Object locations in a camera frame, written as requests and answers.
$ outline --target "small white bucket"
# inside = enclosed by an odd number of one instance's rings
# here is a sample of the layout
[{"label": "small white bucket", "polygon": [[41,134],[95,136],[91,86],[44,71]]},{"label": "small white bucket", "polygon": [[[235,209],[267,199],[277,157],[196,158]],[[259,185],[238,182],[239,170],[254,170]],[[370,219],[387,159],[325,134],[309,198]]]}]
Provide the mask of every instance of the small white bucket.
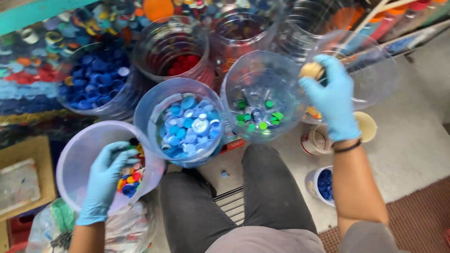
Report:
[{"label": "small white bucket", "polygon": [[354,112],[358,127],[361,131],[361,142],[371,141],[377,134],[377,124],[374,119],[364,112]]},{"label": "small white bucket", "polygon": [[326,200],[322,197],[322,195],[319,192],[319,188],[317,186],[317,180],[319,178],[320,173],[326,169],[333,171],[333,166],[331,165],[328,167],[310,171],[305,177],[305,187],[306,187],[306,190],[308,191],[308,193],[311,194],[313,197],[316,197],[316,198],[322,200],[324,203],[326,203],[332,207],[336,207],[334,205],[334,200]]},{"label": "small white bucket", "polygon": [[316,125],[301,136],[301,148],[311,155],[331,154],[333,142],[328,138],[327,126]]}]

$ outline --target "gray sleeve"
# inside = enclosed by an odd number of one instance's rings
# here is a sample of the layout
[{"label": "gray sleeve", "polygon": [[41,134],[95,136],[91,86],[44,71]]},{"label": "gray sleeve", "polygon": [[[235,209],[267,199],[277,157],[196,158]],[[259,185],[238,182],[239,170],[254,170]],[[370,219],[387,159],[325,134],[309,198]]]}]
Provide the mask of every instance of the gray sleeve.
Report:
[{"label": "gray sleeve", "polygon": [[350,226],[341,240],[339,251],[345,253],[401,252],[386,225],[359,221]]}]

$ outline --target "gloved hand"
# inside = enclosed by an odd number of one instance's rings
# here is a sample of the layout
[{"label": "gloved hand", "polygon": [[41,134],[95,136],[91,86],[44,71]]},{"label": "gloved hand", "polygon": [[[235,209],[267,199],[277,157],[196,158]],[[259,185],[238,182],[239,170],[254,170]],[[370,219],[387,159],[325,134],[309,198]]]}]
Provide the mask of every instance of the gloved hand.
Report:
[{"label": "gloved hand", "polygon": [[128,141],[118,141],[106,145],[90,167],[86,199],[76,221],[79,226],[87,226],[105,221],[114,195],[122,168],[139,162],[134,158],[135,149],[126,150]]},{"label": "gloved hand", "polygon": [[329,55],[320,54],[314,60],[325,68],[328,85],[323,87],[311,77],[299,80],[306,95],[321,113],[333,141],[356,139],[361,135],[353,116],[353,79],[342,63]]}]

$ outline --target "gray shirt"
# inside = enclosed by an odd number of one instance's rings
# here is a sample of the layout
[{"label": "gray shirt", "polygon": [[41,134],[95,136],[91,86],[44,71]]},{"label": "gray shirt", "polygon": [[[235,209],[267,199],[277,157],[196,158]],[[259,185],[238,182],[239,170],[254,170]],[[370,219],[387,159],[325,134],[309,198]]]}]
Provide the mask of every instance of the gray shirt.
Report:
[{"label": "gray shirt", "polygon": [[[382,223],[360,221],[341,240],[340,252],[399,252],[389,229]],[[302,229],[275,230],[242,226],[217,239],[205,253],[323,253],[319,237]]]}]

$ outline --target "white plastic bucket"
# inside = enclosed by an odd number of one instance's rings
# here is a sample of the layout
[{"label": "white plastic bucket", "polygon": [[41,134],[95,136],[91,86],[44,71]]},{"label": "white plastic bucket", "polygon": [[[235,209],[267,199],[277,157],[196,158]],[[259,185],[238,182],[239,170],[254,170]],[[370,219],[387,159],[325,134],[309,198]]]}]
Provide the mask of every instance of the white plastic bucket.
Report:
[{"label": "white plastic bucket", "polygon": [[307,154],[331,154],[333,142],[328,138],[326,125],[315,125],[301,136],[301,148]]},{"label": "white plastic bucket", "polygon": [[102,148],[116,141],[128,141],[136,137],[145,155],[145,174],[141,186],[132,198],[116,191],[108,214],[128,204],[136,202],[142,195],[153,190],[164,173],[164,159],[150,153],[145,147],[148,139],[137,127],[121,121],[102,121],[89,126],[64,147],[56,167],[56,184],[64,201],[79,212],[86,197],[87,182],[92,163]]},{"label": "white plastic bucket", "polygon": [[361,142],[369,142],[377,134],[377,124],[374,119],[364,112],[354,112],[356,121],[361,131]]},{"label": "white plastic bucket", "polygon": [[312,196],[322,200],[324,203],[326,203],[332,207],[336,207],[334,205],[334,200],[326,200],[322,197],[322,195],[319,192],[319,188],[317,186],[317,180],[319,178],[320,173],[326,169],[333,171],[333,166],[331,165],[328,167],[310,171],[305,177],[305,187],[306,187],[306,190],[308,191],[308,193],[311,194]]}]

